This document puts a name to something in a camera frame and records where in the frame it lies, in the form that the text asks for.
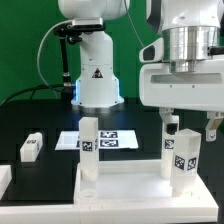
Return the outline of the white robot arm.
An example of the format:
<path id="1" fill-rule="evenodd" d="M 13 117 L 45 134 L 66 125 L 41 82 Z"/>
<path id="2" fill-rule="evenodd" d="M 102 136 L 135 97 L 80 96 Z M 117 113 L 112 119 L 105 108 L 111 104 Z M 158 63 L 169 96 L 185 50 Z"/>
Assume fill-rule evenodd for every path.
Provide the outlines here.
<path id="1" fill-rule="evenodd" d="M 109 108 L 123 99 L 113 74 L 113 41 L 105 22 L 125 15 L 130 0 L 58 0 L 69 39 L 80 43 L 81 75 L 73 103 Z M 139 95 L 163 122 L 175 109 L 205 111 L 206 140 L 224 119 L 224 47 L 219 45 L 224 0 L 146 0 L 146 21 L 160 37 L 139 53 Z"/>

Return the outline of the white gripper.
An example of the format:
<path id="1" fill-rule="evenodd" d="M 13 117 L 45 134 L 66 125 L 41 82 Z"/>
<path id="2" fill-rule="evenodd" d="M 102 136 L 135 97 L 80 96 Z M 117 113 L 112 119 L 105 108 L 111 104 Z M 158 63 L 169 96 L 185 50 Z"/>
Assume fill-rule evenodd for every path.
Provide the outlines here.
<path id="1" fill-rule="evenodd" d="M 178 129 L 173 108 L 207 111 L 206 141 L 216 140 L 224 120 L 224 60 L 201 61 L 195 72 L 186 73 L 170 73 L 166 63 L 144 65 L 139 91 L 143 105 L 160 107 L 167 134 L 174 135 Z"/>

